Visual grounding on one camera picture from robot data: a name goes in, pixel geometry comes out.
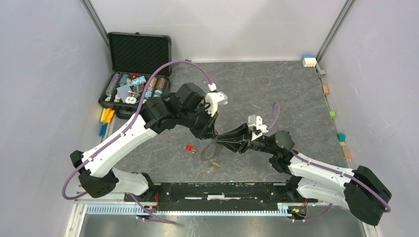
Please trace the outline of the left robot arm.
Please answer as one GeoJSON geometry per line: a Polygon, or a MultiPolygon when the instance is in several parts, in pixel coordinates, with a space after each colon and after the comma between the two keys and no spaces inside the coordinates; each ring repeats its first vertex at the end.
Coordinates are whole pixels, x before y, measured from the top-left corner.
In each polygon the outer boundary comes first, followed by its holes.
{"type": "Polygon", "coordinates": [[[216,138],[217,109],[226,102],[223,92],[204,93],[193,83],[185,83],[165,97],[147,99],[141,110],[104,142],[84,153],[74,151],[70,155],[82,188],[92,198],[117,192],[150,201],[155,187],[149,175],[121,171],[115,164],[134,148],[177,125],[189,128],[197,139],[216,138]]]}

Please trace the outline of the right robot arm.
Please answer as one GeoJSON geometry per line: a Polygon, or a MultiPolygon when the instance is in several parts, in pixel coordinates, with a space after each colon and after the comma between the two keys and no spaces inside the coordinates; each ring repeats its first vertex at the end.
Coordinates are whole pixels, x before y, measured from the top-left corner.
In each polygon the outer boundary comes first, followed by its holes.
{"type": "Polygon", "coordinates": [[[294,150],[295,143],[287,131],[266,136],[254,134],[246,123],[217,136],[216,142],[235,153],[247,150],[271,154],[271,166],[290,175],[286,197],[316,199],[348,210],[358,220],[377,226],[384,213],[389,213],[390,190],[365,166],[356,169],[320,162],[294,150]]]}

